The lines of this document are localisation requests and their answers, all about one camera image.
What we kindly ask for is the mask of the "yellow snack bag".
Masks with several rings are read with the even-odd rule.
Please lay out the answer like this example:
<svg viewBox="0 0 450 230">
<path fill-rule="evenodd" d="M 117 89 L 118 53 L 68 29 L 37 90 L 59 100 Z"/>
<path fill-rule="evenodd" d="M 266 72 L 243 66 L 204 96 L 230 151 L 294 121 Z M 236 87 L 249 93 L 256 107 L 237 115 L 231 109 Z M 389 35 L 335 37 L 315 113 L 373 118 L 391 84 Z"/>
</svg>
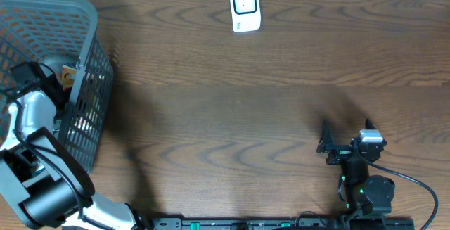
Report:
<svg viewBox="0 0 450 230">
<path fill-rule="evenodd" d="M 73 87 L 75 83 L 75 78 L 77 75 L 77 69 L 69 65 L 63 65 L 61 73 L 61 84 L 63 85 L 63 90 L 66 91 Z"/>
</svg>

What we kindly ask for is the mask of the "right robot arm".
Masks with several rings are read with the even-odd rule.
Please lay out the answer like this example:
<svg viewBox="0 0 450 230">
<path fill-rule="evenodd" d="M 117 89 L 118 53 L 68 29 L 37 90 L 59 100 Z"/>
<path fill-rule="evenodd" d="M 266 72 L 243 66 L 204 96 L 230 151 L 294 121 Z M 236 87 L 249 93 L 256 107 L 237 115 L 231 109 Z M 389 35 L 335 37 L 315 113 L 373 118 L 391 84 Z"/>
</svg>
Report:
<svg viewBox="0 0 450 230">
<path fill-rule="evenodd" d="M 368 166 L 380 158 L 386 145 L 386 140 L 369 119 L 358 136 L 342 145 L 334 142 L 329 121 L 323 121 L 316 152 L 327 155 L 328 165 L 341 167 L 338 193 L 354 217 L 384 216 L 392 211 L 394 182 L 368 171 Z"/>
</svg>

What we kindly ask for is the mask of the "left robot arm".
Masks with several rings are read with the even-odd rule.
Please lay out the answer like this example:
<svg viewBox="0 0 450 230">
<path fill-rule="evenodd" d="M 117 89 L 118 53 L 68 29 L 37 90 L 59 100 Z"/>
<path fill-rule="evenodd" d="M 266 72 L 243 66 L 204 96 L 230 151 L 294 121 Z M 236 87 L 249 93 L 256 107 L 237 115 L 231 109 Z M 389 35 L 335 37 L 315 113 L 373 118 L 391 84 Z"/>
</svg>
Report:
<svg viewBox="0 0 450 230">
<path fill-rule="evenodd" d="M 1 145 L 1 196 L 31 229 L 144 229 L 126 203 L 95 191 L 85 169 L 53 135 L 64 100 L 54 71 L 24 62 L 11 68 L 18 83 L 6 89 L 11 116 Z"/>
</svg>

